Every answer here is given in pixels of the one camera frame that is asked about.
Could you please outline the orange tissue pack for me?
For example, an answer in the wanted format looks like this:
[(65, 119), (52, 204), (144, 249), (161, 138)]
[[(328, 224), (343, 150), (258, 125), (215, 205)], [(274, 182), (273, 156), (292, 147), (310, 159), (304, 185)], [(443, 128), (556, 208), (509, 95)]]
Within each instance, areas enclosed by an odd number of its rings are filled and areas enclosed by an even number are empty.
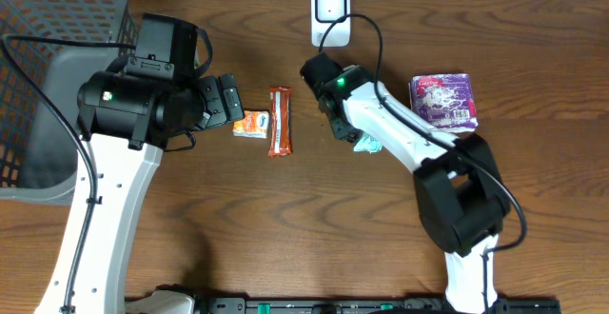
[(233, 123), (232, 133), (237, 137), (266, 139), (269, 121), (268, 111), (246, 110), (244, 118)]

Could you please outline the teal snack packet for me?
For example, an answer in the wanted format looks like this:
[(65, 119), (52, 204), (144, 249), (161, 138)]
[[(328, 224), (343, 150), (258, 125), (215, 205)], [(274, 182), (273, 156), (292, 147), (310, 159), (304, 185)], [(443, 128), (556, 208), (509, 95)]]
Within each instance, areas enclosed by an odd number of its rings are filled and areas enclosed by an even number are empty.
[(382, 149), (383, 145), (367, 133), (363, 133), (353, 147), (354, 152), (368, 152), (370, 154), (380, 152)]

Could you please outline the red purple noodle packet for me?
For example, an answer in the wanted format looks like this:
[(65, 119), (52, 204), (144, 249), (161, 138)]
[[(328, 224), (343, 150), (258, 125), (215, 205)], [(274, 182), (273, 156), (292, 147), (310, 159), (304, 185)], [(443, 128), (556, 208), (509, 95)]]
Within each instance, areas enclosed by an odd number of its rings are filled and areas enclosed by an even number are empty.
[(411, 109), (450, 133), (474, 132), (479, 125), (470, 76), (466, 73), (415, 76), (409, 83)]

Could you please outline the orange-brown snack bar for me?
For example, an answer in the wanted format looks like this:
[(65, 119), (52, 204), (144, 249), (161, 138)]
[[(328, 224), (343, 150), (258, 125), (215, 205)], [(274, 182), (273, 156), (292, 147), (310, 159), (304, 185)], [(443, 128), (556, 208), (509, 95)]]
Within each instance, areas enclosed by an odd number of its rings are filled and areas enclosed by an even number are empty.
[(283, 157), (292, 152), (290, 141), (290, 88), (269, 89), (271, 100), (272, 132), (269, 157)]

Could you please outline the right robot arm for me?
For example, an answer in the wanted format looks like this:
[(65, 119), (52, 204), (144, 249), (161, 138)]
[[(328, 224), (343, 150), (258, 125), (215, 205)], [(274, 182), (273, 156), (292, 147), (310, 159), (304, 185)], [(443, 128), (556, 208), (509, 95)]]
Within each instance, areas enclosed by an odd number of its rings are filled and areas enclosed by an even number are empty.
[(513, 200), (489, 145), (434, 128), (361, 66), (332, 63), (304, 80), (337, 139), (368, 133), (412, 173), (422, 226), (444, 253), (448, 304), (489, 312), (498, 299), (493, 257)]

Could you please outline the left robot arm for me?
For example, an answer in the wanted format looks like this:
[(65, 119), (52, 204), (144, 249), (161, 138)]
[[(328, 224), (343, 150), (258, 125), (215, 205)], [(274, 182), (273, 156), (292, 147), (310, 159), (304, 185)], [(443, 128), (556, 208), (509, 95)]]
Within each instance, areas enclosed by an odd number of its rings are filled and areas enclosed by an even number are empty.
[(39, 313), (193, 313), (196, 300), (156, 290), (127, 302), (128, 261), (165, 141), (129, 141), (134, 120), (116, 119), (85, 142), (59, 257)]

